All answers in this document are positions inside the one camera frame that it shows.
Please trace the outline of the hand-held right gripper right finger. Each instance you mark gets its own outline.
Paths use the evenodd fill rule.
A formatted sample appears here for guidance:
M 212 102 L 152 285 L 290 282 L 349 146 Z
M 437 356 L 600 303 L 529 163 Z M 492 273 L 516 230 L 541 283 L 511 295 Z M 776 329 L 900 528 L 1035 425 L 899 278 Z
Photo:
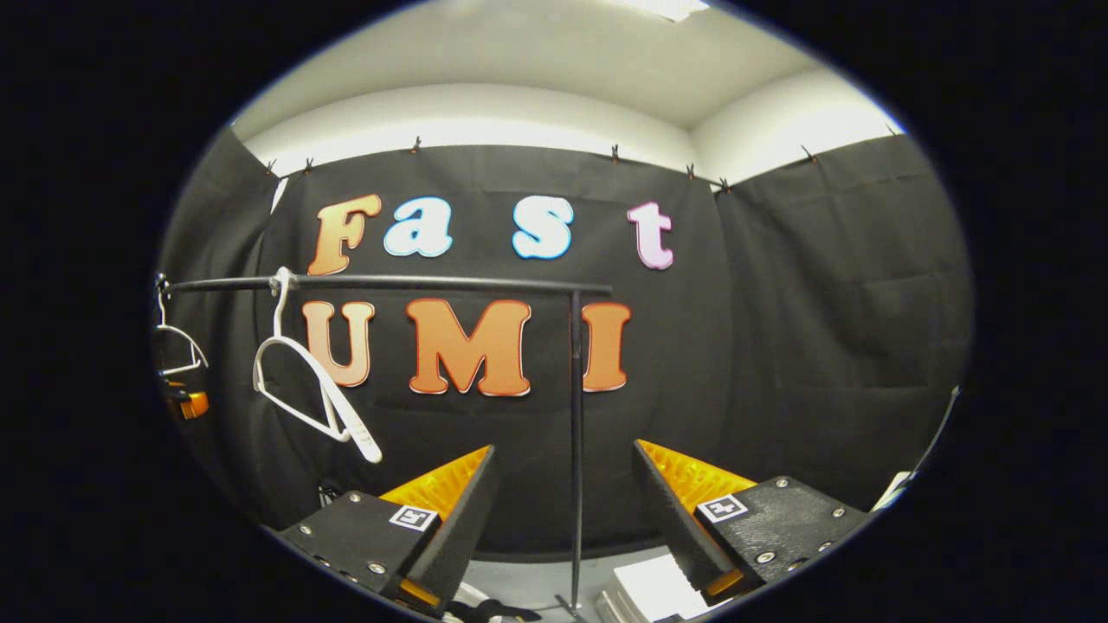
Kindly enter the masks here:
M 648 515 L 708 606 L 796 575 L 869 517 L 798 478 L 756 484 L 645 440 L 633 442 L 632 467 Z

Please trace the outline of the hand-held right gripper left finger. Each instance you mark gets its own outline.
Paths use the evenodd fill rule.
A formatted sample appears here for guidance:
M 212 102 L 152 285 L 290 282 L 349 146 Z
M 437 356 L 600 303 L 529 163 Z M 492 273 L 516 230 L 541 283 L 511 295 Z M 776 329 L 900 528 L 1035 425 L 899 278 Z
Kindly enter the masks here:
M 439 617 L 486 528 L 497 458 L 488 445 L 384 494 L 345 492 L 277 537 L 343 583 Z

